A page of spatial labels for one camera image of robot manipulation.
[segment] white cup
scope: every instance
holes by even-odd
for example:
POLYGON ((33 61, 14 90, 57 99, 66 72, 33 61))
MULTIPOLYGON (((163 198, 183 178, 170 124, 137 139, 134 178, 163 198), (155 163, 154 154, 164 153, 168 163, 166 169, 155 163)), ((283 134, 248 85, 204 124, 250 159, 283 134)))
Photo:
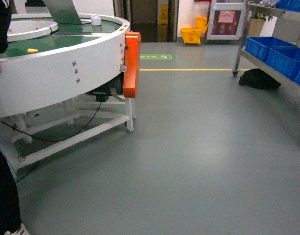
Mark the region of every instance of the white cup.
POLYGON ((100 26, 102 25, 101 17, 98 15, 91 15, 91 25, 92 26, 100 26))

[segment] fire extinguisher cabinet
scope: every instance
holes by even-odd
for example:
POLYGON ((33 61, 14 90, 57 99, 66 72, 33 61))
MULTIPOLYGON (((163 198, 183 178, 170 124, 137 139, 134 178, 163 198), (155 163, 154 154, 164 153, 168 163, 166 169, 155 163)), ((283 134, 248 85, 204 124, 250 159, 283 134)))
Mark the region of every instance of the fire extinguisher cabinet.
POLYGON ((208 40, 239 40, 242 36, 247 0, 212 0, 209 8, 208 40))

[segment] yellow mop bucket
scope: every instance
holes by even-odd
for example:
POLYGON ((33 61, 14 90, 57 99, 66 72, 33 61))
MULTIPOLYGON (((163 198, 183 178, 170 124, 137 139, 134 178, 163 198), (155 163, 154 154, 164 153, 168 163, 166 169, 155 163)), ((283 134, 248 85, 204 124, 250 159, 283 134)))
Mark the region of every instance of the yellow mop bucket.
POLYGON ((195 27, 182 28, 181 35, 184 43, 201 44, 201 35, 208 29, 208 18, 196 16, 195 27))

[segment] yellow object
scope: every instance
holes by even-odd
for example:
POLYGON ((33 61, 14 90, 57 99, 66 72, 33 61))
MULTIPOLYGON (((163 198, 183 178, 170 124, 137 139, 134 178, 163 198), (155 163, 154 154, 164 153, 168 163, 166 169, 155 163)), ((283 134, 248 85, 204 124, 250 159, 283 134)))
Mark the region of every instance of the yellow object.
POLYGON ((181 35, 184 43, 201 44, 201 35, 208 29, 208 18, 196 16, 195 27, 182 28, 181 35))
POLYGON ((38 53, 38 50, 36 50, 36 49, 28 49, 28 53, 29 54, 38 53))
POLYGON ((159 24, 168 24, 168 5, 161 4, 159 24))

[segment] sneaker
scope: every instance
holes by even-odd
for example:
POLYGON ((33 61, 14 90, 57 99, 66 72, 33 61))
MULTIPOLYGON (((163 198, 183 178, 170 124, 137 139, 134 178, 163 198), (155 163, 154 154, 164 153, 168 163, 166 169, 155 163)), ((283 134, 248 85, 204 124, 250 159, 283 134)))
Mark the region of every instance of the sneaker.
POLYGON ((13 233, 11 233, 10 231, 7 231, 6 233, 4 233, 4 235, 31 235, 31 234, 28 232, 28 230, 22 223, 20 228, 17 231, 15 231, 13 233))

